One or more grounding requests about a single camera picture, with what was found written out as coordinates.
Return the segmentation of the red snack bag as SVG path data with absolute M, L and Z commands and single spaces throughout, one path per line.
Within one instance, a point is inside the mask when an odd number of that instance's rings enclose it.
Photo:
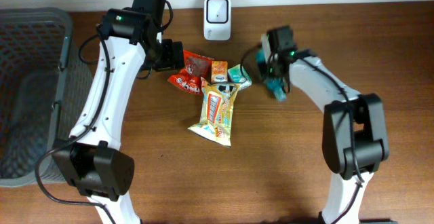
M 170 76 L 168 81 L 184 92 L 202 95 L 201 78 L 207 76 L 214 59 L 187 50 L 183 54 L 184 67 L 178 74 Z

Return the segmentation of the teal mouthwash bottle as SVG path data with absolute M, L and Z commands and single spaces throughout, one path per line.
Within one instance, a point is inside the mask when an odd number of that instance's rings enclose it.
M 266 77 L 266 59 L 262 49 L 259 49 L 255 54 L 255 60 L 260 72 L 262 83 L 267 87 L 267 90 L 274 95 L 277 101 L 283 102 L 286 100 L 286 92 L 284 90 L 285 80 L 282 78 Z

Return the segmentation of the green tissue pack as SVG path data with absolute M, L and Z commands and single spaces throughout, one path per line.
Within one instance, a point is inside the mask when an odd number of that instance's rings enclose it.
M 228 70 L 228 76 L 233 83 L 239 85 L 240 90 L 246 89 L 252 85 L 250 76 L 244 68 L 241 68 L 240 64 L 230 68 Z

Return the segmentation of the orange tissue pack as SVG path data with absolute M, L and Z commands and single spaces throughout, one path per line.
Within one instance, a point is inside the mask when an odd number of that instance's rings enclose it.
M 212 62 L 212 74 L 211 74 L 211 82 L 212 83 L 220 83 L 227 82 L 227 70 L 228 70 L 228 62 L 227 61 L 213 61 Z

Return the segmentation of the yellow snack bag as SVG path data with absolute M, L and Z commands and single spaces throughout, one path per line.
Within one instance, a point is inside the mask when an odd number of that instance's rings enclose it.
M 239 89 L 238 83 L 209 83 L 202 77 L 203 103 L 200 119 L 188 130 L 230 148 L 233 107 Z

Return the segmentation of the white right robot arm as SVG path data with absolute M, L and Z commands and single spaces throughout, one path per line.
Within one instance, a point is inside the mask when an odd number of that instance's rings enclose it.
M 331 172 L 319 223 L 359 223 L 363 195 L 389 158 L 384 107 L 377 94 L 362 94 L 329 71 L 311 50 L 299 50 L 293 30 L 282 26 L 260 38 L 264 74 L 285 77 L 323 113 L 321 150 Z

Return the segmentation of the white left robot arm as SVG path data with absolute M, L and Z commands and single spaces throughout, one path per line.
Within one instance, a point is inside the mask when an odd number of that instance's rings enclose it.
M 133 0 L 110 9 L 96 27 L 96 74 L 84 108 L 64 145 L 50 151 L 64 179 L 97 209 L 103 223 L 141 223 L 129 194 L 135 163 L 120 152 L 121 129 L 132 86 L 141 71 L 184 66 L 181 42 L 162 39 L 168 0 Z

